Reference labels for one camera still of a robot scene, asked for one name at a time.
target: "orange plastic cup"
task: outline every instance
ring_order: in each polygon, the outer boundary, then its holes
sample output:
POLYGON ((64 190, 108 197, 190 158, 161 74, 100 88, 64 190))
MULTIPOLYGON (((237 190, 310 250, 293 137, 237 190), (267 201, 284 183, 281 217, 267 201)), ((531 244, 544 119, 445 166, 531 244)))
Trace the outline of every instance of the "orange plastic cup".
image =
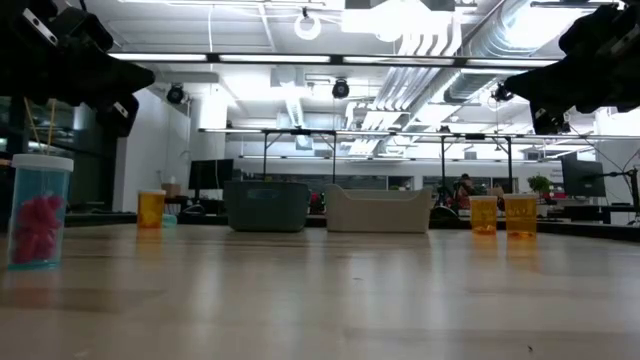
POLYGON ((470 196, 471 231, 477 235, 495 235, 498 222, 497 196, 470 196))
POLYGON ((534 239, 537 233, 536 195, 505 194, 507 236, 513 239, 534 239))
POLYGON ((138 228, 162 228, 164 190, 140 190, 138 192, 138 228))

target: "ceiling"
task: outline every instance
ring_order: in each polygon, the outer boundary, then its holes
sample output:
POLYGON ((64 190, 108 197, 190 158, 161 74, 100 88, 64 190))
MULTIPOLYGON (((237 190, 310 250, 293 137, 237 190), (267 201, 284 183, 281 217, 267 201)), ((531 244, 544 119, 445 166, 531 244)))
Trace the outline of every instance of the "ceiling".
MULTIPOLYGON (((474 26, 498 3, 498 0, 477 0, 476 8, 459 12, 464 38, 474 26)), ((323 10, 319 14, 321 32, 314 40, 303 40, 296 35, 294 23, 299 9, 274 9, 270 7, 239 8, 221 6, 169 6, 166 4, 126 3, 118 0, 86 0, 88 10, 95 13, 114 36, 122 52, 251 52, 251 53, 324 53, 324 54, 397 54, 401 41, 384 42, 374 34, 344 33, 337 24, 341 11, 323 10)), ((62 6, 78 6, 76 0, 68 0, 62 6)), ((342 3, 332 2, 334 8, 344 8, 342 3)), ((556 41, 543 46, 533 56, 562 56, 556 41)), ((275 123, 276 115, 286 112, 285 99, 271 87, 269 65, 155 65, 160 88, 167 88, 176 74, 219 74, 234 99, 228 118, 234 126, 264 126, 265 119, 275 123)), ((345 114, 351 100, 375 97, 385 83, 388 68, 384 67, 332 67, 301 66, 306 85, 309 78, 321 79, 316 87, 301 99, 304 112, 345 114), (330 82, 344 77, 352 89, 352 98, 334 100, 330 94, 330 82)), ((209 84, 185 84, 194 96, 205 93, 209 84)), ((462 106, 456 113, 457 121, 445 122, 460 131, 511 131, 526 132, 530 129, 528 104, 513 101, 497 111, 495 105, 480 99, 472 106, 462 106)), ((579 131, 588 131, 593 118, 581 117, 574 123, 579 131)))

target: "white wall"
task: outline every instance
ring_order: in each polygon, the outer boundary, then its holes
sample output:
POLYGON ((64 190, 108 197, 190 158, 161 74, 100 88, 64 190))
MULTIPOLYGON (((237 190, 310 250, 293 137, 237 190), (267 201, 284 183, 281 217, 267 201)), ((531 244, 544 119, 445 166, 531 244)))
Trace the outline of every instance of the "white wall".
MULTIPOLYGON (((234 167, 250 173, 262 173, 262 160, 260 159, 235 159, 234 167)), ((267 173, 272 174, 331 174, 332 163, 330 160, 289 160, 267 159, 267 173)), ((446 164, 446 176, 460 176, 468 173, 472 177, 508 177, 506 163, 473 164, 450 163, 446 164)), ((414 186, 419 189, 422 186, 423 176, 440 176, 442 174, 439 163, 427 163, 420 161, 405 161, 400 163, 389 162, 336 162, 336 174, 338 175, 384 175, 384 176, 413 176, 414 186)), ((527 178, 533 175, 543 175, 552 181, 562 181, 560 164, 513 164, 513 176, 519 178, 520 192, 528 192, 527 178)))
POLYGON ((190 120, 148 90, 135 94, 138 116, 128 138, 118 139, 113 209, 137 211, 138 191, 160 189, 173 176, 188 186, 190 120))
MULTIPOLYGON (((609 115, 609 109, 600 109, 595 113, 594 128, 599 135, 639 135, 640 123, 637 120, 638 110, 627 114, 609 115)), ((640 141, 638 140, 617 140, 601 141, 595 144, 601 153, 596 154, 598 161, 602 163, 605 173, 620 172, 618 167, 624 167, 629 161, 625 170, 633 169, 634 166, 640 168, 640 141)), ((629 186, 621 176, 605 178, 607 188, 607 201, 633 203, 629 186)), ((611 214, 611 223, 615 225, 625 225, 634 218, 630 213, 611 214)))

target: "desk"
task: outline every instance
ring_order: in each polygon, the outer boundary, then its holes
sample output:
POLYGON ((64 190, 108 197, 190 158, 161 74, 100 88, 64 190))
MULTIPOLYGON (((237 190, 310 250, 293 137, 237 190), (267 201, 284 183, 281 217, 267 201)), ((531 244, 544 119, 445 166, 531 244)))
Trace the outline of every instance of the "desk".
POLYGON ((639 257, 635 244, 468 230, 65 229, 59 268, 3 273, 0 349, 51 360, 637 359, 639 257))
POLYGON ((611 224, 611 213, 614 212, 635 213, 635 209, 631 205, 580 205, 564 208, 564 215, 571 221, 602 221, 603 224, 611 224))

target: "fluorescent light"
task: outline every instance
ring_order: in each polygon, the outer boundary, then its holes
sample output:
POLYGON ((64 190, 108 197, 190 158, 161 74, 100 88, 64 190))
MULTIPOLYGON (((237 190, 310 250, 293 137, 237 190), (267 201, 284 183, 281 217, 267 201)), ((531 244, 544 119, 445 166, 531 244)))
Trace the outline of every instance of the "fluorescent light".
POLYGON ((535 69, 545 66, 549 66, 558 60, 549 59, 535 59, 535 58, 522 58, 522 59, 469 59, 466 62, 466 66, 474 67, 495 67, 495 68, 522 68, 522 69, 535 69))
POLYGON ((234 134, 234 133, 259 134, 259 133, 262 133, 262 130, 259 130, 259 129, 207 129, 207 128, 200 128, 199 131, 200 132, 227 133, 227 134, 234 134))
POLYGON ((336 131, 337 135, 372 135, 372 136, 388 136, 388 131, 336 131))
POLYGON ((133 3, 133 4, 165 4, 171 6, 211 6, 211 5, 219 5, 219 6, 233 6, 233 7, 258 7, 258 6, 267 6, 267 7, 291 7, 291 8, 300 8, 302 6, 307 6, 309 8, 323 8, 326 6, 325 2, 318 1, 296 1, 296 0, 244 0, 244 1, 235 1, 235 0, 118 0, 121 3, 133 3))
POLYGON ((460 69, 462 74, 469 75, 518 75, 522 74, 524 70, 510 70, 510 69, 460 69))
MULTIPOLYGON (((240 155, 240 159, 264 159, 263 155, 240 155)), ((267 159, 281 159, 280 156, 267 155, 267 159)))
POLYGON ((453 59, 419 56, 345 56, 345 64, 396 65, 396 66, 451 66, 453 59))
POLYGON ((423 137, 440 137, 438 133, 430 132, 430 133, 419 133, 419 132, 399 132, 398 136, 423 136, 423 137))
POLYGON ((329 160, 322 156, 285 156, 284 158, 294 160, 329 160))
POLYGON ((228 54, 220 55, 220 61, 227 63, 308 63, 328 64, 328 55, 256 55, 256 54, 228 54))
POLYGON ((409 161, 409 158, 384 158, 384 157, 374 157, 368 158, 367 160, 371 161, 409 161))
POLYGON ((111 53, 112 58, 133 62, 207 62, 205 54, 111 53))

